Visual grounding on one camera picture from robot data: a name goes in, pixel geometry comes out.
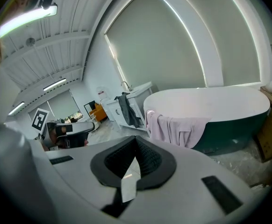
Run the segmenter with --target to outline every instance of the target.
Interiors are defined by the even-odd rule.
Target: bathtub
[[[146,98],[143,109],[172,118],[211,118],[193,149],[218,155],[248,144],[264,123],[270,102],[250,87],[191,88],[154,93]]]

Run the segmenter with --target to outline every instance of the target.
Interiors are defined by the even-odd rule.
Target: pink towel
[[[210,118],[170,118],[156,112],[147,113],[151,138],[193,148],[200,140]]]

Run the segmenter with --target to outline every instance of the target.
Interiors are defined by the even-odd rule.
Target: dark towel
[[[127,95],[129,95],[129,93],[123,92],[122,96],[116,96],[114,100],[118,99],[119,105],[122,110],[122,114],[127,124],[134,125],[135,128],[138,128],[140,126],[140,121],[136,117],[134,110],[130,107],[126,97]]]

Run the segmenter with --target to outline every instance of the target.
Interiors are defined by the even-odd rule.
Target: white window shade
[[[133,0],[106,35],[129,85],[152,81],[159,90],[205,87],[195,46],[163,0]]]
[[[48,100],[48,102],[56,119],[65,119],[79,111],[70,91],[63,92]]]
[[[54,115],[51,112],[51,109],[50,109],[50,107],[48,105],[48,102],[46,101],[46,102],[42,103],[40,106],[38,106],[37,108],[35,108],[33,111],[29,112],[29,116],[30,116],[32,121],[33,121],[35,112],[37,111],[38,108],[50,111],[48,119],[47,119],[48,122],[51,121],[51,120],[56,120],[56,118],[54,117]]]

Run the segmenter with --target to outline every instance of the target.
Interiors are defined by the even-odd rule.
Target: orange chair
[[[95,115],[95,119],[100,122],[102,119],[106,118],[107,115],[102,107],[102,105],[99,105],[97,103],[94,104],[95,109],[91,110],[89,112],[89,115],[94,114]]]

